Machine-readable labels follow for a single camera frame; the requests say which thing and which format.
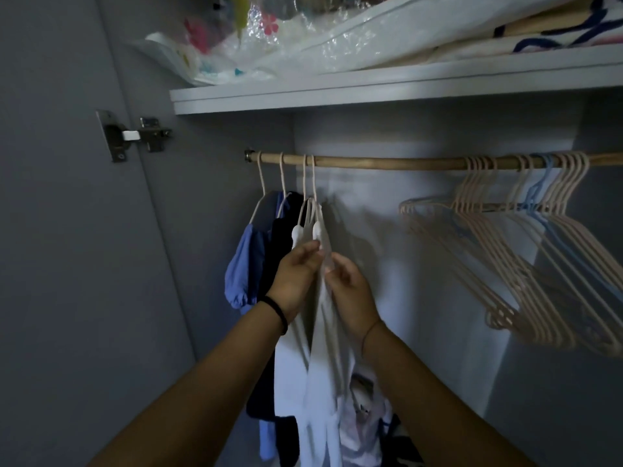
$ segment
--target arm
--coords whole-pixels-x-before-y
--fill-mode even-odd
[[[381,321],[366,278],[349,259],[332,254],[327,273],[347,329],[362,344],[385,396],[426,465],[530,467],[534,464],[450,391]]]
[[[320,264],[320,244],[294,249],[279,264],[268,295],[288,322],[297,315]],[[90,467],[212,465],[283,331],[260,302],[190,372],[148,406]]]

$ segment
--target cabinet door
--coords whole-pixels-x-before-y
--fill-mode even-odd
[[[96,1],[0,30],[0,465],[83,466],[194,356]]]

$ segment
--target closet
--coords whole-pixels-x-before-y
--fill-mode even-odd
[[[0,464],[84,464],[235,323],[224,272],[261,195],[246,149],[623,151],[623,46],[190,89],[127,43],[202,3],[12,0],[0,15],[3,57],[15,59],[0,68],[12,86],[0,90]],[[45,28],[41,42],[18,35],[28,28]],[[157,117],[173,137],[112,164],[96,109],[130,128]],[[619,261],[621,170],[592,169],[569,210]],[[278,166],[263,173],[280,188]],[[285,173],[300,190],[300,167]],[[333,248],[362,266],[387,325],[539,465],[619,462],[622,362],[491,330],[435,249],[406,232],[400,202],[448,195],[462,178],[318,167]],[[219,465],[260,465],[258,446],[243,414]]]

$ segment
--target plastic bag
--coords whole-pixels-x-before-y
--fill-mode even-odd
[[[193,85],[359,70],[465,39],[570,0],[221,0],[186,41],[135,45]]]

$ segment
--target closet rod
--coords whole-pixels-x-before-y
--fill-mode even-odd
[[[605,154],[589,154],[591,167],[605,165],[623,165],[623,152]],[[247,162],[257,162],[257,152],[246,150],[244,158]],[[554,158],[554,166],[560,165]],[[278,164],[279,154],[262,152],[263,164]],[[284,154],[285,165],[303,165],[303,156]],[[312,164],[312,157],[307,156],[307,165]],[[499,170],[518,170],[519,160],[513,156],[497,157]],[[467,164],[463,157],[439,159],[390,159],[388,157],[328,157],[316,156],[317,167],[336,167],[338,169],[374,169],[380,171],[464,171]],[[542,158],[534,158],[534,168],[542,169],[545,163]]]

